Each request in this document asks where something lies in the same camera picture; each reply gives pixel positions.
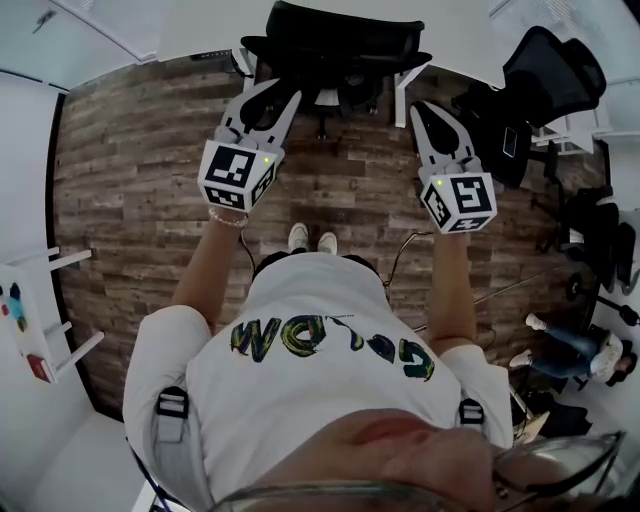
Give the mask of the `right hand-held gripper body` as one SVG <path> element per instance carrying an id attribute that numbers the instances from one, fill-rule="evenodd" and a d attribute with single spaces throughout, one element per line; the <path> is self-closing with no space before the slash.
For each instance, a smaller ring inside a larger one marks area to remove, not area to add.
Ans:
<path id="1" fill-rule="evenodd" d="M 419 198 L 441 234 L 479 231 L 497 215 L 492 176 L 477 156 L 439 169 L 423 165 L 418 176 L 423 184 Z"/>

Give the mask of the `person's right forearm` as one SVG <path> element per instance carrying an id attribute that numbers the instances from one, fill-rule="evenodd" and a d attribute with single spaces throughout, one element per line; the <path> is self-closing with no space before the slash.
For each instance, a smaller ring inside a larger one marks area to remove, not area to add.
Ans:
<path id="1" fill-rule="evenodd" d="M 428 344 L 440 357 L 476 341 L 466 234 L 436 234 L 428 312 Z"/>

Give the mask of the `person's glasses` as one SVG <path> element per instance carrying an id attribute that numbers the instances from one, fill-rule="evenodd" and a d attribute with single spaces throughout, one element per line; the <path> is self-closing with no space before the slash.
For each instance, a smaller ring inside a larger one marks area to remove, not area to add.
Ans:
<path id="1" fill-rule="evenodd" d="M 309 481 L 236 491 L 210 512 L 640 512 L 602 488 L 622 432 L 542 439 L 495 453 L 480 482 L 465 462 L 449 489 L 400 481 Z"/>

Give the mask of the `black mesh-back office chair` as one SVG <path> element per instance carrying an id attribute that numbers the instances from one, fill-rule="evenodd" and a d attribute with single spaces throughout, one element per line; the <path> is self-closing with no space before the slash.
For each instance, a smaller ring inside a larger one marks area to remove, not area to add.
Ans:
<path id="1" fill-rule="evenodd" d="M 529 160 L 547 165 L 557 152 L 531 149 L 532 131 L 563 116 L 593 110 L 606 79 L 591 51 L 578 39 L 560 41 L 541 26 L 530 28 L 503 65 L 505 87 L 480 82 L 452 100 L 468 130 L 483 169 L 503 185 L 517 189 Z M 502 152 L 506 127 L 518 133 L 514 158 Z"/>

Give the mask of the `black padded office chair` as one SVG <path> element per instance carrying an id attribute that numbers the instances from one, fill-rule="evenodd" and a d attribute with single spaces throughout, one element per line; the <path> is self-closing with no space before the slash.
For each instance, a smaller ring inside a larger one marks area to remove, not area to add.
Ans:
<path id="1" fill-rule="evenodd" d="M 610 186 L 582 188 L 569 199 L 559 197 L 559 208 L 551 211 L 536 198 L 531 208 L 555 221 L 545 244 L 536 250 L 555 249 L 575 262 L 586 264 L 608 292 L 616 285 L 630 294 L 640 281 L 640 266 L 634 265 L 636 231 L 623 222 Z"/>

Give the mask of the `red box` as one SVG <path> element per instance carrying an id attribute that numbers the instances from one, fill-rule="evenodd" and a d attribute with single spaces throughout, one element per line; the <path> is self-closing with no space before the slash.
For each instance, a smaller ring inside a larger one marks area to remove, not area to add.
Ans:
<path id="1" fill-rule="evenodd" d="M 28 354 L 26 356 L 27 363 L 33 373 L 33 375 L 47 383 L 54 383 L 55 377 L 52 371 L 50 370 L 45 359 L 35 355 Z"/>

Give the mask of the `black soft bag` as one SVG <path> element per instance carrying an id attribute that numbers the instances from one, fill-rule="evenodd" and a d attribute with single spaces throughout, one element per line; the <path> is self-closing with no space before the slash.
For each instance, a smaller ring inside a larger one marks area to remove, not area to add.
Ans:
<path id="1" fill-rule="evenodd" d="M 539 435 L 551 439 L 558 437 L 582 436 L 587 434 L 592 423 L 588 421 L 588 410 L 584 407 L 555 403 L 548 410 L 549 416 Z"/>

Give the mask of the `person's left forearm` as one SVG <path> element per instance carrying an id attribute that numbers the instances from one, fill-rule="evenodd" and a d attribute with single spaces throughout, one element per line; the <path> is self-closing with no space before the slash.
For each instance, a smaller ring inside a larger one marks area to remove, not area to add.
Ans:
<path id="1" fill-rule="evenodd" d="M 241 229 L 247 216 L 214 207 L 196 250 L 184 270 L 171 299 L 172 305 L 199 312 L 211 333 L 218 323 Z"/>

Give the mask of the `person's white printed t-shirt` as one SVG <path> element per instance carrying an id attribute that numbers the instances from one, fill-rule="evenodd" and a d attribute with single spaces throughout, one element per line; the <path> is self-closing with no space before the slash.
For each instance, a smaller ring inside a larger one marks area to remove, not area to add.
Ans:
<path id="1" fill-rule="evenodd" d="M 244 303 L 217 335 L 196 310 L 161 309 L 140 325 L 126 378 L 129 442 L 163 488 L 204 511 L 256 478 L 255 456 L 280 413 L 308 407 L 398 409 L 463 425 L 511 446 L 507 373 L 476 346 L 438 357 L 383 303 L 292 297 Z"/>

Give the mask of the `white metal-frame desk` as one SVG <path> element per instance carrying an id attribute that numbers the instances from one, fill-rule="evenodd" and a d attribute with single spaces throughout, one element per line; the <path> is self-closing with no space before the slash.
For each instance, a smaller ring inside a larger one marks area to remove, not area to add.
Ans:
<path id="1" fill-rule="evenodd" d="M 533 130 L 538 147 L 553 141 L 560 155 L 593 154 L 594 143 L 640 140 L 640 76 L 607 84 L 593 110 L 566 115 Z"/>

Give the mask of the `small white table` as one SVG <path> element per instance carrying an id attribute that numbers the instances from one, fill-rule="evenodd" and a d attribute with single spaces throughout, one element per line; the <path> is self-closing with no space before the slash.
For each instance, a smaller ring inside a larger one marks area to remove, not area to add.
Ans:
<path id="1" fill-rule="evenodd" d="M 92 257 L 89 249 L 62 256 L 58 247 L 44 250 L 31 250 L 5 262 L 0 261 L 0 318 L 8 321 L 12 329 L 12 336 L 20 355 L 25 359 L 28 354 L 35 354 L 46 360 L 50 370 L 54 374 L 56 383 L 60 377 L 66 374 L 91 350 L 97 347 L 104 339 L 105 334 L 98 331 L 79 348 L 75 349 L 64 359 L 56 359 L 52 353 L 50 342 L 57 336 L 66 334 L 72 328 L 72 323 L 66 321 L 46 326 L 42 321 L 40 308 L 36 300 L 36 293 L 27 277 L 27 266 L 37 263 L 48 274 L 87 260 Z M 17 283 L 21 290 L 21 300 L 24 306 L 28 327 L 24 333 L 20 332 L 16 321 L 10 315 L 7 299 L 13 283 Z"/>

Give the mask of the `blue toy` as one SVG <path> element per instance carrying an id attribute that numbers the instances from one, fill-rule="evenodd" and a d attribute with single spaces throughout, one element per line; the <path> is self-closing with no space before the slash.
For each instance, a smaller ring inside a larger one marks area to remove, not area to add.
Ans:
<path id="1" fill-rule="evenodd" d="M 16 321 L 19 331 L 24 333 L 28 327 L 28 323 L 21 300 L 21 290 L 17 283 L 13 283 L 10 287 L 7 305 L 9 313 Z"/>

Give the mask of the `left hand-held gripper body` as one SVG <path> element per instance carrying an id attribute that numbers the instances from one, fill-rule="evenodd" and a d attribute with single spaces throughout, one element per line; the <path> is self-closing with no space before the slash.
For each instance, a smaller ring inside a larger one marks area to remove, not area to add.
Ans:
<path id="1" fill-rule="evenodd" d="M 256 134 L 218 127 L 205 144 L 197 183 L 213 206 L 249 213 L 276 181 L 281 148 L 259 148 Z"/>

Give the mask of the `black wheeled stand leg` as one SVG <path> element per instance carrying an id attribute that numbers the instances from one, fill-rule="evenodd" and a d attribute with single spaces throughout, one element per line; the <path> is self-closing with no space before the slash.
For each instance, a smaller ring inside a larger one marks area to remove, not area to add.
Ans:
<path id="1" fill-rule="evenodd" d="M 594 291 L 587 290 L 583 287 L 582 276 L 579 273 L 574 273 L 570 276 L 567 282 L 566 297 L 569 301 L 575 301 L 578 296 L 585 296 L 611 308 L 619 314 L 619 317 L 628 326 L 640 326 L 640 314 L 628 305 L 617 304 L 609 299 L 601 297 Z"/>

